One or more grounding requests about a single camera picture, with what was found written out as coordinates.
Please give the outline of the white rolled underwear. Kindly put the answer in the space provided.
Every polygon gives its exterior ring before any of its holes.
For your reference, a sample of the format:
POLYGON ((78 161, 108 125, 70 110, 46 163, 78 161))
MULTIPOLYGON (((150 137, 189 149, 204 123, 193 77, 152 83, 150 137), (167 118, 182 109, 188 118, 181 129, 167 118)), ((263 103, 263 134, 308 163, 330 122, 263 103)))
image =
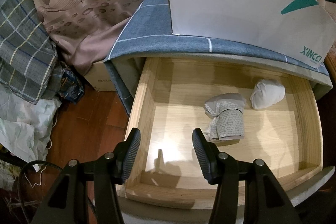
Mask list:
POLYGON ((260 80, 256 83, 250 102, 253 109, 265 109, 284 99, 285 87, 276 80, 260 80))

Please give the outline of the grey nightstand cabinet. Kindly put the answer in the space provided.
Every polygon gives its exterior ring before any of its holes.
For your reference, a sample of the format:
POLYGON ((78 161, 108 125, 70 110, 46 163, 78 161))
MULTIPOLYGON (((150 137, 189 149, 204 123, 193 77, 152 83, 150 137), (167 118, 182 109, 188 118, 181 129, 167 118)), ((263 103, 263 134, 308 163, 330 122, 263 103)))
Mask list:
POLYGON ((316 99, 322 98, 333 87, 325 68, 317 71, 287 62, 228 54, 167 53, 148 57, 118 57, 107 60, 105 66, 128 113, 136 99, 136 91, 147 72, 155 76, 155 89, 163 86, 170 90, 177 82, 195 84, 190 94, 201 93, 203 85, 213 87, 218 95, 225 85, 228 90, 251 89, 261 78, 280 81, 288 92, 288 77, 310 83, 316 99))

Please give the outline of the white XINCCI shoe box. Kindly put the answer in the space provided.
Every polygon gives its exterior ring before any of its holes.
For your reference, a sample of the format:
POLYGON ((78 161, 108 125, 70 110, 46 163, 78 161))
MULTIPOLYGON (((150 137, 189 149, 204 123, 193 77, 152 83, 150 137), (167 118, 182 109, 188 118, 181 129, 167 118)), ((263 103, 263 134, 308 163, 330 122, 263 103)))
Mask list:
POLYGON ((169 0, 172 32, 246 43, 311 67, 335 41, 335 21, 316 0, 169 0))

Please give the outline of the grey plaid fabric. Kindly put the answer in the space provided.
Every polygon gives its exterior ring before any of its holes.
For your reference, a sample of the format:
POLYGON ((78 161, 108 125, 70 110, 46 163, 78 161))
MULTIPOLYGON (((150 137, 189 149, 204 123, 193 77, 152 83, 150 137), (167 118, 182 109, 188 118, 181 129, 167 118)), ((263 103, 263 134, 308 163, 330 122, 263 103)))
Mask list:
POLYGON ((33 0, 1 0, 1 84, 31 103, 59 88, 56 46, 33 0))

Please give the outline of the wooden drawer grey front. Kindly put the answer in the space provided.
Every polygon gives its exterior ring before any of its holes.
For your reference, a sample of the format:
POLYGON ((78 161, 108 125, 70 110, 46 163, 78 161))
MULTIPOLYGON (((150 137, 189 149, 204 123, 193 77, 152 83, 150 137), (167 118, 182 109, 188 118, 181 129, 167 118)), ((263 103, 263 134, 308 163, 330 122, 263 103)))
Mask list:
POLYGON ((216 188, 203 176, 194 129, 236 160, 262 159, 294 205, 334 174, 323 167, 315 95, 307 79, 285 72, 193 59, 148 58, 128 129, 141 144, 118 195, 133 214, 204 222, 216 188))

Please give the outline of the blue checked cloth cover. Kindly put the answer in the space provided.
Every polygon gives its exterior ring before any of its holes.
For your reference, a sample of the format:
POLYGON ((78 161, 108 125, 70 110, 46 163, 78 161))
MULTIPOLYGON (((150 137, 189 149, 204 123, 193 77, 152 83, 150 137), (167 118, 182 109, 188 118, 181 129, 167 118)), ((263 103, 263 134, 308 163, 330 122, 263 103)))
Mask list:
POLYGON ((230 40, 173 35, 168 0, 143 0, 104 60, 128 114, 147 57, 195 57, 274 69, 309 80, 318 100, 333 87, 325 65, 314 69, 281 53, 230 40))

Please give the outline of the white crumpled plastic bag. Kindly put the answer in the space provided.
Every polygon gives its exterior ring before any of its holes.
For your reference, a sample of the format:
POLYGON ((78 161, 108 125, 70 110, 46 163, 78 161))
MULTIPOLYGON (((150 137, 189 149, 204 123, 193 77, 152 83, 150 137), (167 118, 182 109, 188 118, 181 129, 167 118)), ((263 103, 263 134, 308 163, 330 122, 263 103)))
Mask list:
POLYGON ((25 162, 45 160, 53 118, 61 102, 57 98, 25 101, 1 85, 1 145, 25 162))

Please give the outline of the grey honeycomb rolled underwear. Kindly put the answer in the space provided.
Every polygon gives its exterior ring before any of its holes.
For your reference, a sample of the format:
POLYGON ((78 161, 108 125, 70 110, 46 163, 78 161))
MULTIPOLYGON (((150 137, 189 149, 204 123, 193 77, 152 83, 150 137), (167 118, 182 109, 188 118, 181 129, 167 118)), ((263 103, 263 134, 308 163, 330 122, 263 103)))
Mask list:
POLYGON ((243 139, 244 108, 245 98, 239 93, 226 93, 208 99, 204 110, 211 121, 204 133, 205 138, 214 143, 243 139))

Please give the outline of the cardboard box on floor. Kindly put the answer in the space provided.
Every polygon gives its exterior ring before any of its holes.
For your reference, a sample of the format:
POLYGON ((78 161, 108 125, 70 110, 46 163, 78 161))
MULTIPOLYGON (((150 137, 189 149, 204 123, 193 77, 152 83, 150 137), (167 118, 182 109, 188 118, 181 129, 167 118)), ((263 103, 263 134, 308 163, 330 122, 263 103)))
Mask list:
POLYGON ((116 91, 104 61, 93 63, 91 69, 87 72, 84 78, 97 92, 116 91))

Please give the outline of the wooden bed frame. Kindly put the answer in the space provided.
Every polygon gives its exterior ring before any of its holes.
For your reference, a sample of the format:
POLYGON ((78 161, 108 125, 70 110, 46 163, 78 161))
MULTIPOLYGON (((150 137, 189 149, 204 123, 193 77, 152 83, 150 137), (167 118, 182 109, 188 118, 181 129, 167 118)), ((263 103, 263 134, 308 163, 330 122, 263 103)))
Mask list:
POLYGON ((332 78, 336 80, 336 42, 331 46, 324 63, 332 78))

